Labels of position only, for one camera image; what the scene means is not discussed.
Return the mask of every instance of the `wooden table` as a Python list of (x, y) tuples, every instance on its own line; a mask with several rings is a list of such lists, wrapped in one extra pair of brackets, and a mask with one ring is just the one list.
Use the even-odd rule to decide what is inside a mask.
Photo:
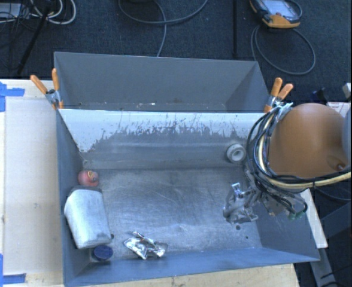
[[(0, 112), (0, 253), (4, 275), (26, 273), (17, 286), (63, 286), (54, 110), (29, 80), (2, 80), (23, 97), (6, 97)], [(44, 81), (48, 89), (51, 81)], [(310, 192), (309, 221), (327, 246)], [(138, 282), (103, 286), (131, 287)], [(140, 286), (299, 286), (293, 264), (166, 277)]]

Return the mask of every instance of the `white cable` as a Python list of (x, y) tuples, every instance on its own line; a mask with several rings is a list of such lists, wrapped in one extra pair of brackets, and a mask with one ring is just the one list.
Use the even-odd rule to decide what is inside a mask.
[[(35, 5), (35, 2), (34, 0), (30, 0), (31, 4), (34, 6), (34, 10), (38, 13), (38, 14), (32, 14), (32, 16), (35, 16), (35, 17), (39, 17), (41, 18), (43, 16), (43, 13), (37, 8), (37, 6)], [(63, 1), (62, 0), (59, 0), (59, 4), (60, 4), (60, 8), (59, 8), (59, 11), (56, 13), (56, 14), (53, 14), (53, 15), (48, 15), (47, 17), (48, 18), (54, 18), (56, 16), (58, 16), (62, 10), (63, 10)]]
[[(76, 18), (76, 5), (75, 5), (75, 1), (74, 0), (69, 0), (69, 1), (71, 2), (72, 9), (73, 9), (72, 17), (69, 20), (67, 20), (65, 22), (60, 22), (60, 21), (55, 21), (55, 20), (51, 19), (51, 18), (54, 18), (54, 17), (58, 16), (63, 11), (63, 2), (62, 2), (62, 0), (59, 0), (60, 10), (54, 15), (47, 16), (46, 20), (48, 22), (54, 23), (56, 25), (68, 25), (71, 22), (73, 22), (75, 20), (75, 18)], [(43, 14), (39, 11), (39, 9), (35, 5), (34, 5), (34, 10), (38, 13), (38, 15), (32, 14), (33, 16), (40, 17), (40, 18), (43, 16)]]

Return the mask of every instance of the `black power cord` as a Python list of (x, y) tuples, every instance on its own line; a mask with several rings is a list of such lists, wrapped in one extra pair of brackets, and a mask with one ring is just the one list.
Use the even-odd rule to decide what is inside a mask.
[(141, 19), (138, 19), (138, 18), (135, 18), (133, 16), (131, 16), (130, 14), (128, 14), (122, 7), (122, 0), (119, 0), (118, 3), (119, 3), (119, 8), (120, 10), (122, 11), (122, 13), (124, 15), (126, 15), (127, 17), (129, 17), (130, 19), (136, 21), (136, 22), (140, 22), (140, 23), (146, 23), (148, 25), (164, 25), (164, 34), (163, 34), (163, 40), (162, 40), (162, 43), (160, 45), (160, 49), (159, 51), (157, 52), (156, 54), (156, 57), (159, 57), (160, 54), (161, 54), (161, 51), (162, 51), (162, 48), (163, 48), (163, 45), (164, 45), (164, 42), (165, 42), (165, 37), (166, 37), (166, 25), (167, 24), (176, 24), (176, 23), (181, 23), (183, 21), (186, 21), (190, 18), (192, 18), (193, 16), (195, 16), (198, 12), (200, 12), (204, 6), (207, 4), (208, 0), (204, 0), (203, 4), (196, 10), (194, 11), (193, 13), (187, 15), (187, 16), (184, 16), (184, 17), (181, 17), (181, 18), (177, 18), (177, 19), (171, 19), (171, 20), (167, 20), (165, 18), (165, 13), (162, 9), (162, 7), (160, 6), (160, 4), (156, 1), (154, 1), (154, 3), (157, 5), (157, 7), (159, 8), (160, 12), (162, 13), (162, 17), (163, 17), (163, 20), (161, 21), (148, 21), (148, 20), (141, 20)]

